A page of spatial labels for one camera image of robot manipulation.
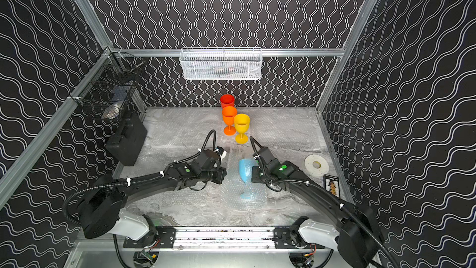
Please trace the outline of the blue plastic wine glass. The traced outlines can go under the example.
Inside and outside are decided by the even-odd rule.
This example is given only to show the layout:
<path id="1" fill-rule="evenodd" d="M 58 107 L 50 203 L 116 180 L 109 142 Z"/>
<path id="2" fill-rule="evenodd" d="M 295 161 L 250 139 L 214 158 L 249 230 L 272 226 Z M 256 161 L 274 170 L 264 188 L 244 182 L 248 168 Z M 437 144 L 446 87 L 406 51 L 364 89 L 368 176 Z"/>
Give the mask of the blue plastic wine glass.
<path id="1" fill-rule="evenodd" d="M 239 161 L 239 176 L 245 184 L 244 193 L 241 194 L 241 198 L 250 201 L 256 201 L 258 196 L 252 186 L 252 170 L 256 165 L 254 159 L 241 159 Z"/>

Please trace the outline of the bubble blue glass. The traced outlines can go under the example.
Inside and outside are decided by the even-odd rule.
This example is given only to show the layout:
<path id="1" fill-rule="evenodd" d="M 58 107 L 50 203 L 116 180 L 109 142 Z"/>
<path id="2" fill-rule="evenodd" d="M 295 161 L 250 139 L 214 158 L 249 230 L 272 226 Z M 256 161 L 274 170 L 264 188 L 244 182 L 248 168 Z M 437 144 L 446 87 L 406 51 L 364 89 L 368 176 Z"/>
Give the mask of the bubble blue glass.
<path id="1" fill-rule="evenodd" d="M 244 193 L 245 184 L 239 176 L 239 161 L 241 159 L 254 159 L 253 150 L 250 146 L 238 146 L 231 148 L 227 156 L 228 162 L 225 167 L 227 175 L 221 185 L 221 203 L 229 209 L 238 211 L 260 210 L 267 204 L 267 188 L 264 184 L 254 184 L 252 186 L 257 193 L 257 200 L 250 201 L 241 198 Z"/>

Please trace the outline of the yellow plastic wine glass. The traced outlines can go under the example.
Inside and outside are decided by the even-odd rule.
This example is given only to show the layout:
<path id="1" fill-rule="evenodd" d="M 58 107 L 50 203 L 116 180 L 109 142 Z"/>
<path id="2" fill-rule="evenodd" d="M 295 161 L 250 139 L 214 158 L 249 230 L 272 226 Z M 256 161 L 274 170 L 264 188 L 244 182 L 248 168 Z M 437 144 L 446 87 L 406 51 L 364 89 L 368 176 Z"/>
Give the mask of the yellow plastic wine glass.
<path id="1" fill-rule="evenodd" d="M 234 117 L 234 127 L 237 131 L 235 141 L 238 144 L 246 144 L 248 142 L 248 136 L 246 132 L 250 127 L 250 117 L 247 114 L 238 114 Z"/>

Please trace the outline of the orange plastic wine glass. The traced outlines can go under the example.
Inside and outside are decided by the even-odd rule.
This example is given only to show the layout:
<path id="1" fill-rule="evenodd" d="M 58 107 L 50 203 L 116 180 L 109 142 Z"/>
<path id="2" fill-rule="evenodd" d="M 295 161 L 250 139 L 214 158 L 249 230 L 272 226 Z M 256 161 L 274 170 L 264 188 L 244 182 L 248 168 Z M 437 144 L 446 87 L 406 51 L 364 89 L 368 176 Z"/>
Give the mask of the orange plastic wine glass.
<path id="1" fill-rule="evenodd" d="M 234 127 L 234 118 L 238 114 L 238 111 L 233 106 L 227 106 L 222 109 L 223 122 L 226 124 L 224 128 L 224 134 L 227 136 L 233 136 L 236 134 Z"/>

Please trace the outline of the red plastic wine glass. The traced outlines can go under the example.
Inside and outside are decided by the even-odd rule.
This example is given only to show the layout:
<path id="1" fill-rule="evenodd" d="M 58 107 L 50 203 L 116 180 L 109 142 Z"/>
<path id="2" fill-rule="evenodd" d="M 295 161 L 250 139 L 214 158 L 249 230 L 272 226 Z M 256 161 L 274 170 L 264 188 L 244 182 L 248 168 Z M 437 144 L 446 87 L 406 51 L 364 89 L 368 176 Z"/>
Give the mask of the red plastic wine glass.
<path id="1" fill-rule="evenodd" d="M 234 107 L 235 106 L 235 98 L 231 94 L 224 94 L 220 97 L 219 103 L 220 103 L 222 109 L 224 109 L 226 107 Z"/>

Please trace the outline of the bubble orange glass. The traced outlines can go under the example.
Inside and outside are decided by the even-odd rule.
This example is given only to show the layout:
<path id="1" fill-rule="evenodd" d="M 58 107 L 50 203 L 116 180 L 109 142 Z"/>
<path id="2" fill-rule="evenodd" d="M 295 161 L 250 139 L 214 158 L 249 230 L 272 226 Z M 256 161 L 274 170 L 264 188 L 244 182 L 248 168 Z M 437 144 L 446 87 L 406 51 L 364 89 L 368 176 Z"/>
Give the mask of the bubble orange glass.
<path id="1" fill-rule="evenodd" d="M 196 210 L 207 206 L 215 206 L 220 202 L 221 185 L 209 182 L 199 182 L 192 189 L 183 189 L 174 192 L 163 192 L 136 202 L 129 202 L 126 209 L 133 213 L 148 215 L 172 215 L 175 212 Z"/>

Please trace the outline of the bubble yellow glass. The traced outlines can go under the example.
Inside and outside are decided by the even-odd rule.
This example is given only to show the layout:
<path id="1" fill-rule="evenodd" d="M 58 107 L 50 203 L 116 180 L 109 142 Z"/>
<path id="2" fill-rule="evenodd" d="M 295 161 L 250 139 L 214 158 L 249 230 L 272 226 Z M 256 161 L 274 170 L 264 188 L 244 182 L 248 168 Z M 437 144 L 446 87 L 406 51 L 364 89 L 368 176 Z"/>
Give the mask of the bubble yellow glass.
<path id="1" fill-rule="evenodd" d="M 297 151 L 326 147 L 314 109 L 250 109 L 250 134 L 263 146 Z"/>

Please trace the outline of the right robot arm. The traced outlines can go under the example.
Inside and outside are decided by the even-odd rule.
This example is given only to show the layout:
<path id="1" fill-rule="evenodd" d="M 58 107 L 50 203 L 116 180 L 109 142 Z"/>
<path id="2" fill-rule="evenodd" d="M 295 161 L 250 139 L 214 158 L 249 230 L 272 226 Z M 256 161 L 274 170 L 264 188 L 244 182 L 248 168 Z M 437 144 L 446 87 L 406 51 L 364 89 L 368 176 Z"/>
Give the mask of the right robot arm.
<path id="1" fill-rule="evenodd" d="M 395 268 L 399 267 L 395 257 L 384 245 L 382 231 L 370 208 L 357 207 L 326 191 L 290 162 L 279 164 L 268 173 L 254 166 L 251 181 L 289 192 L 330 220 L 329 223 L 318 223 L 306 216 L 299 217 L 286 234 L 286 239 L 294 247 L 310 248 L 317 245 L 338 251 L 353 268 L 376 265 L 374 257 L 381 251 Z"/>

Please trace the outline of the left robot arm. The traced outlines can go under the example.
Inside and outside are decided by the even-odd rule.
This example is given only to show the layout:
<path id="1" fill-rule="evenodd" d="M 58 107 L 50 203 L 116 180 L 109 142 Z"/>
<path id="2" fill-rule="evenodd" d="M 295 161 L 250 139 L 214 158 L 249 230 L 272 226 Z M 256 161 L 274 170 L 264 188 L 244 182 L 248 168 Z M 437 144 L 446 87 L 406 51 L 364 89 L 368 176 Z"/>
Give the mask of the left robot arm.
<path id="1" fill-rule="evenodd" d="M 83 229 L 88 239 L 111 234 L 151 241 L 155 236 L 154 223 L 145 215 L 127 212 L 128 204 L 163 192 L 194 189 L 199 182 L 222 184 L 226 175 L 227 169 L 219 158 L 201 155 L 194 160 L 174 161 L 154 174 L 102 179 L 68 196 L 61 211 L 67 221 Z"/>

